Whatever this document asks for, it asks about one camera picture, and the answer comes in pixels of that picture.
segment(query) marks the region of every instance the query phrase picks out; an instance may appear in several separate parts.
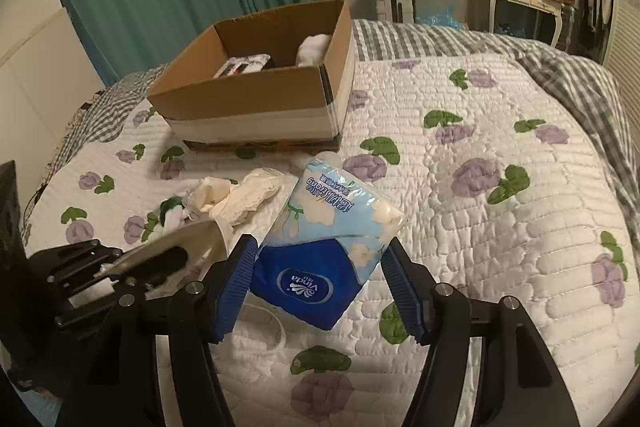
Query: white quilted bedspread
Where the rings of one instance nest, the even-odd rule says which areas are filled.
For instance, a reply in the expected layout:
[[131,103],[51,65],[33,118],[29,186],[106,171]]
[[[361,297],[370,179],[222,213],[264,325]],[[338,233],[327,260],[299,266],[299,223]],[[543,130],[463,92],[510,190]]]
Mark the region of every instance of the white quilted bedspread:
[[[468,76],[458,73],[452,80],[459,69]],[[340,155],[369,155],[347,165],[373,179],[407,213],[408,225],[399,235],[406,251],[437,280],[469,296],[521,299],[560,367],[581,425],[596,426],[636,368],[640,299],[622,213],[586,134],[526,72],[497,55],[361,62],[354,90]],[[127,250],[123,227],[129,217],[157,210],[199,178],[241,178],[257,166],[290,170],[284,156],[242,160],[188,152],[158,115],[134,123],[148,108],[141,103],[116,141],[85,146],[55,175],[31,216],[31,253],[66,243],[72,222],[61,220],[70,206],[86,213],[76,220],[91,223],[104,244]],[[516,132],[514,124],[523,120]],[[363,144],[380,137],[387,140]],[[117,158],[140,143],[140,160]],[[184,149],[184,169],[176,179],[161,179],[161,155],[175,145]],[[390,154],[393,146],[399,162]],[[474,161],[462,167],[469,160]],[[506,171],[509,165],[521,169]],[[468,177],[478,169],[480,183]],[[81,190],[79,178],[86,172],[98,174],[100,182],[108,174],[114,189]],[[238,235],[254,233],[261,240],[295,181],[287,174],[286,190],[237,227]],[[402,423],[427,348],[402,334],[390,339],[396,344],[382,335],[381,314],[392,298],[380,267],[332,331],[313,328],[254,296],[247,302],[270,309],[286,341],[278,346],[276,321],[249,307],[236,331],[212,348],[238,426]],[[350,364],[342,364],[343,371],[294,371],[297,354],[312,346],[333,349]],[[179,425],[166,341],[160,347],[167,422]],[[459,426],[472,416],[478,347],[473,341]]]

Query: gingham bed sheet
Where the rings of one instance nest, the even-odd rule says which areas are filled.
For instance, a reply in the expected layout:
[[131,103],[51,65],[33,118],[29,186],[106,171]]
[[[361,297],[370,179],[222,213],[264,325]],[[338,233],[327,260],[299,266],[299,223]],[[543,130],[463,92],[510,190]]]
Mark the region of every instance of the gingham bed sheet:
[[[610,183],[625,214],[636,266],[640,266],[636,157],[616,81],[609,71],[588,58],[568,55],[541,42],[508,36],[367,20],[356,20],[353,27],[360,61],[495,53],[524,68],[539,86],[569,110],[593,141],[598,154],[606,160]],[[50,164],[48,178],[65,166],[85,143],[109,142],[118,137],[127,116],[164,68],[132,73],[108,89],[87,110],[81,123],[69,131]]]

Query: vinda tissue package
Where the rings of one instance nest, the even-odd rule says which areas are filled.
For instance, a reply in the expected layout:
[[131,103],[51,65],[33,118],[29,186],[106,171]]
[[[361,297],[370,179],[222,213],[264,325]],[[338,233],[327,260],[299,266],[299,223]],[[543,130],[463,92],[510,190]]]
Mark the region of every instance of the vinda tissue package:
[[372,185],[315,159],[260,248],[251,291],[330,330],[403,223]]

